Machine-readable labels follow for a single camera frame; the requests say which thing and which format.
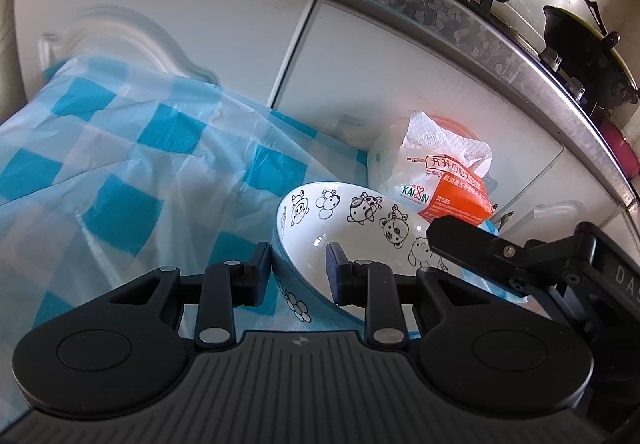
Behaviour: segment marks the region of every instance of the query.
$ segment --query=grooved black surface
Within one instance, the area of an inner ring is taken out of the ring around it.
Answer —
[[[355,332],[248,332],[235,348],[201,354],[174,391],[137,413],[90,422],[31,411],[0,438],[3,444],[603,440],[569,410],[529,420],[462,411],[429,390],[403,355],[364,347]]]

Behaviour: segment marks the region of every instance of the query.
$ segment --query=blue checkered bag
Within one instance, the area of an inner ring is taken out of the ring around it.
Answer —
[[[249,257],[280,199],[322,180],[366,186],[366,154],[219,86],[65,63],[0,126],[0,428],[26,408],[11,356],[32,327],[161,265]],[[272,279],[236,309],[238,334],[295,323],[278,296]]]

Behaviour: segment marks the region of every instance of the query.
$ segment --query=cartoon animal drawing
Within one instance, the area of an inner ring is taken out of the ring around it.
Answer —
[[[418,236],[415,242],[411,246],[411,252],[409,253],[409,263],[413,267],[418,267],[418,270],[429,267],[431,258],[434,256],[429,247],[429,242],[423,236]],[[449,272],[449,268],[444,263],[442,257],[438,260],[437,267],[444,272]]]
[[[385,237],[396,249],[402,247],[404,239],[409,235],[409,225],[406,223],[407,214],[403,214],[398,209],[398,204],[394,204],[387,218],[380,220],[380,225],[385,231]]]
[[[340,203],[340,196],[335,194],[335,189],[331,191],[324,190],[322,196],[316,200],[316,206],[320,208],[318,216],[322,220],[327,220],[334,214],[334,209]]]
[[[362,192],[359,197],[351,199],[351,209],[347,222],[357,222],[361,226],[364,225],[365,220],[375,222],[374,214],[380,209],[382,203],[382,197],[370,197],[366,192]]]
[[[280,217],[280,236],[284,236],[284,225],[287,223],[287,207],[282,208],[282,216]]]
[[[423,236],[418,236],[415,242],[411,246],[411,252],[409,253],[409,263],[418,268],[427,267],[429,258],[433,253],[429,248],[429,242]]]
[[[299,224],[309,212],[309,200],[305,198],[305,191],[300,190],[300,195],[292,195],[293,211],[291,212],[291,225]]]

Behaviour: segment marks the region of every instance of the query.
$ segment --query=white cabinet door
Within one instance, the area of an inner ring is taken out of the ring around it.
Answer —
[[[493,151],[490,199],[500,207],[562,150],[504,99],[413,43],[324,2],[303,34],[276,108],[367,149],[409,110],[448,117]]]
[[[570,236],[576,224],[602,225],[616,211],[616,204],[594,177],[567,150],[531,184],[509,211],[514,215],[500,236],[522,246],[529,239],[552,242]]]
[[[311,1],[15,0],[27,98],[43,69],[81,53],[218,82],[268,103]]]
[[[629,221],[625,213],[620,212],[607,222],[602,230],[608,234],[626,254],[631,256],[636,264],[640,265],[640,249],[638,249],[638,242],[629,227]]]

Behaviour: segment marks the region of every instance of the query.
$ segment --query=pot handle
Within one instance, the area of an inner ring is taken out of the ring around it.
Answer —
[[[603,36],[606,36],[608,32],[607,32],[607,28],[604,26],[604,22],[602,21],[602,16],[600,15],[600,9],[598,8],[598,2],[594,2],[592,0],[584,0],[584,3],[587,4],[587,7],[589,7],[589,10],[591,11],[591,15],[593,16],[593,19],[598,24],[600,32],[602,33]]]
[[[613,30],[609,32],[609,34],[607,34],[604,38],[602,38],[600,44],[602,45],[603,50],[611,50],[618,44],[619,41],[620,34]]]

